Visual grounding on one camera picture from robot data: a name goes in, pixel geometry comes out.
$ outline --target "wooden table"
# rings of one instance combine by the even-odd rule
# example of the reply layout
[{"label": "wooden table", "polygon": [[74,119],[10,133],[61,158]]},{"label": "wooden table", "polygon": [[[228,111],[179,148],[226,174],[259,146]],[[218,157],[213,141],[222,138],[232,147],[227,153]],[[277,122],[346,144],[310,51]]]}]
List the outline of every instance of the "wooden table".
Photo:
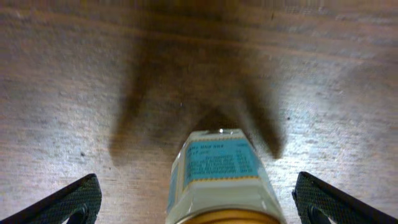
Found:
[{"label": "wooden table", "polygon": [[227,127],[289,223],[302,170],[397,217],[396,2],[183,2],[2,1],[0,218],[94,172],[97,223],[163,223],[185,138]]}]

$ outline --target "wood grain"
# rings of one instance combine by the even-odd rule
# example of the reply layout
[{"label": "wood grain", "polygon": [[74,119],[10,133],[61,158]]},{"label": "wood grain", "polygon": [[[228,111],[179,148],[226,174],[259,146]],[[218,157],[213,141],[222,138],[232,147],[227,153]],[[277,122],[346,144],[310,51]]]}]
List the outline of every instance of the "wood grain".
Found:
[{"label": "wood grain", "polygon": [[0,218],[94,172],[163,223],[190,131],[242,128],[285,217],[304,170],[398,216],[394,1],[2,1]]}]

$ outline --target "orange cap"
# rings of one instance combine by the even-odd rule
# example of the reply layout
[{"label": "orange cap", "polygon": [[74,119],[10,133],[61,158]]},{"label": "orange cap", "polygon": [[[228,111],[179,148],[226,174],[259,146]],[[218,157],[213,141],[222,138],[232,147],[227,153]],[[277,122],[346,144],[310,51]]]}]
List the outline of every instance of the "orange cap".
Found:
[{"label": "orange cap", "polygon": [[181,224],[279,224],[274,217],[261,212],[225,209],[197,215]]}]

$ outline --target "tabletop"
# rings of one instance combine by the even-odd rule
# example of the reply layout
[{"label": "tabletop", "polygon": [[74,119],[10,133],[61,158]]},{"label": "tabletop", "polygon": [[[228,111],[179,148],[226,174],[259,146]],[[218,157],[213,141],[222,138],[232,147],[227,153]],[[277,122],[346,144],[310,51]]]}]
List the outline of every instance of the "tabletop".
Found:
[{"label": "tabletop", "polygon": [[0,218],[89,173],[164,223],[194,130],[241,128],[289,223],[307,171],[398,216],[393,1],[1,1]]}]

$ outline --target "brown wood surface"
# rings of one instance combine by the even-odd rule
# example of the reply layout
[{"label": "brown wood surface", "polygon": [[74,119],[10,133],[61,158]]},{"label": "brown wood surface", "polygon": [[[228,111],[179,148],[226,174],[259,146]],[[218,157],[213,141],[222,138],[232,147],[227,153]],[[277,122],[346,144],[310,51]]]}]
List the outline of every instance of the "brown wood surface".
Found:
[{"label": "brown wood surface", "polygon": [[97,223],[163,223],[185,138],[225,127],[289,223],[302,170],[397,217],[398,3],[328,2],[1,1],[0,218],[94,172]]}]

